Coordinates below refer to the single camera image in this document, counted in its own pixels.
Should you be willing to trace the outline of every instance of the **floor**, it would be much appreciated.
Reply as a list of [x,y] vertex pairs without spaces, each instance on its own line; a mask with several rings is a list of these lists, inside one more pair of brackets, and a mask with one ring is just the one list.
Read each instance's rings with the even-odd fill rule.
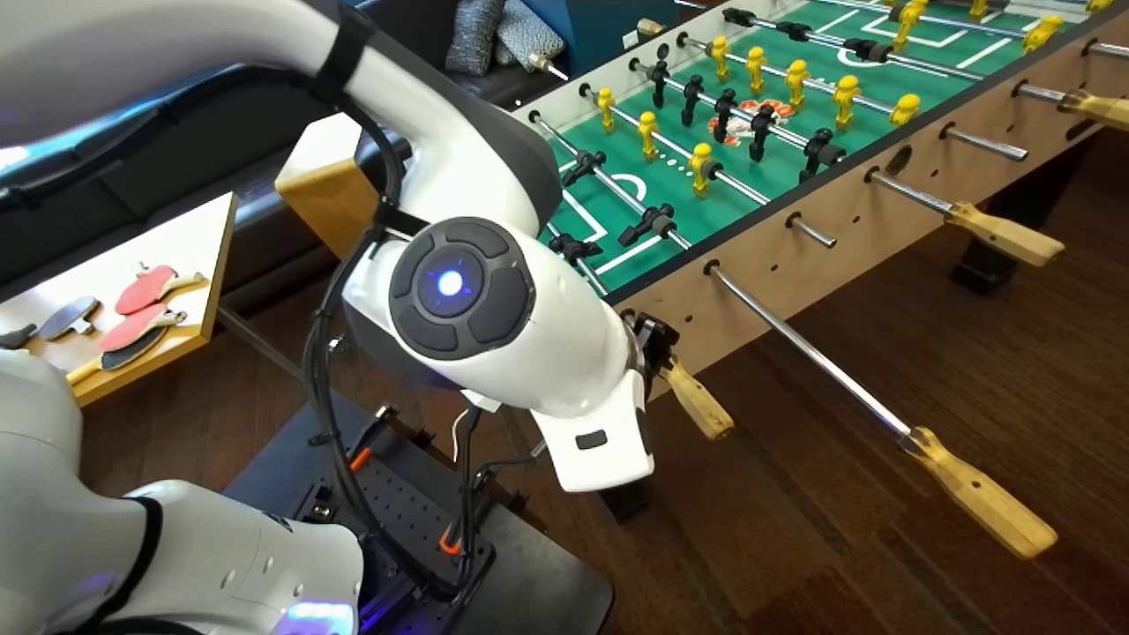
[[[1125,139],[1099,139],[1051,219],[1069,245],[999,296],[945,279],[958,233],[936,233],[793,319],[887,410],[1018,493],[1058,546],[992,545],[824,375],[769,336],[705,372],[737,430],[722,443],[659,400],[652,503],[613,523],[564,499],[548,467],[504,476],[548,535],[599,569],[605,633],[1129,633],[1129,208]],[[318,286],[252,323],[297,352]],[[394,402],[449,436],[459,402],[356,356],[342,390]],[[121,493],[181,476],[224,486],[304,388],[219,336],[205,352],[89,410],[83,479]],[[498,420],[477,454],[537,442]]]

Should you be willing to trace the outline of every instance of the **wooden table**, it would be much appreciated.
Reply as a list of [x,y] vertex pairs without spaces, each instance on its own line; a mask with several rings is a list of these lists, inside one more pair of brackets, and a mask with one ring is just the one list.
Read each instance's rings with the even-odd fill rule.
[[114,249],[103,249],[90,262],[81,262],[65,267],[56,279],[44,279],[21,296],[10,296],[0,303],[0,333],[15,333],[21,323],[44,322],[56,307],[78,299],[78,296],[97,296],[103,307],[90,314],[95,333],[90,336],[63,336],[56,342],[36,338],[27,347],[31,356],[42,356],[56,372],[75,372],[97,356],[97,336],[121,323],[124,319],[114,311],[115,296],[136,279],[142,265],[170,265],[181,276],[202,272],[207,282],[175,289],[167,307],[184,311],[188,319],[161,336],[154,351],[149,351],[142,360],[134,360],[124,372],[97,372],[83,381],[75,381],[78,407],[97,402],[103,395],[114,395],[151,372],[207,347],[210,323],[215,323],[215,303],[223,289],[224,272],[224,249],[231,235],[231,208],[236,199],[223,194],[202,208],[190,208],[127,245],[115,245]]

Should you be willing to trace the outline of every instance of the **foosball table wooden frame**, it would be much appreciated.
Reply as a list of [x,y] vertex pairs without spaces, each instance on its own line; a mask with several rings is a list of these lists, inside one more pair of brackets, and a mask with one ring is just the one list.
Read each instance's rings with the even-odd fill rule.
[[[626,60],[652,60],[659,46],[677,46],[677,35],[710,41],[722,31],[722,6],[746,6],[771,19],[771,6],[760,0],[718,5],[693,20],[671,27],[666,35],[596,67],[593,74],[572,77],[558,93],[523,107],[515,115],[529,124],[529,112],[543,112],[558,126],[593,115],[593,107],[578,99],[578,87],[613,87],[630,95],[646,87],[646,77],[626,69]],[[974,84],[966,95],[922,112],[897,133],[878,145],[847,155],[840,167],[823,168],[809,182],[793,187],[784,199],[771,199],[758,214],[737,224],[733,228],[693,245],[659,276],[643,286],[611,296],[620,311],[646,311],[673,323],[685,342],[677,360],[688,372],[705,372],[726,352],[764,336],[769,323],[753,322],[722,286],[705,279],[705,265],[718,262],[722,272],[753,292],[771,314],[790,319],[904,246],[925,241],[940,226],[939,214],[925,212],[917,200],[905,200],[886,187],[867,182],[867,173],[887,168],[900,182],[922,187],[936,199],[951,200],[987,200],[1000,187],[1022,179],[1037,167],[1069,151],[1099,126],[1063,112],[1051,104],[1018,99],[1022,80],[1063,87],[1063,93],[1092,93],[1125,99],[1129,93],[1129,60],[1089,57],[1086,46],[1129,41],[1129,9],[1113,5],[1089,15],[1079,27],[1058,35],[1045,49],[1022,57],[1009,69]],[[1009,142],[1029,147],[1022,164],[987,155],[971,145],[951,145],[940,139],[940,126],[963,126],[979,139]],[[793,233],[787,219],[799,212],[805,224],[837,241],[832,249]]]

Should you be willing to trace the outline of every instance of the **foosball table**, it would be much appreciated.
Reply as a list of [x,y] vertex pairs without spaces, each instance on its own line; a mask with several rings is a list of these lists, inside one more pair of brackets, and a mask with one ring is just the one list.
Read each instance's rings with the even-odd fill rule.
[[940,226],[1033,267],[1064,246],[976,208],[1092,132],[1129,126],[1125,5],[1054,6],[718,5],[515,112],[564,182],[541,241],[613,307],[680,333],[666,381],[705,436],[731,420],[690,375],[771,328],[1033,556],[1054,545],[1049,523],[787,319]]

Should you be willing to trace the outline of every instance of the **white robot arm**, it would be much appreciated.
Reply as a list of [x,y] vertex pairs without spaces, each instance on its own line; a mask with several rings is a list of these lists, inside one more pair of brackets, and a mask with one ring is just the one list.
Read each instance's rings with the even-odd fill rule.
[[[228,65],[315,77],[336,35],[299,0],[0,0],[0,147]],[[348,276],[346,299],[477,407],[531,410],[564,492],[652,473],[636,338],[580,276],[531,241],[562,194],[548,145],[382,35],[342,93],[414,145],[399,208],[426,224],[378,245]],[[0,360],[0,633],[81,626],[124,585],[145,535],[136,503],[78,483],[65,383],[27,368]],[[356,599],[358,550],[346,528],[279,528],[188,483],[136,499],[161,500],[167,541],[124,615],[270,633],[297,589],[304,599]]]

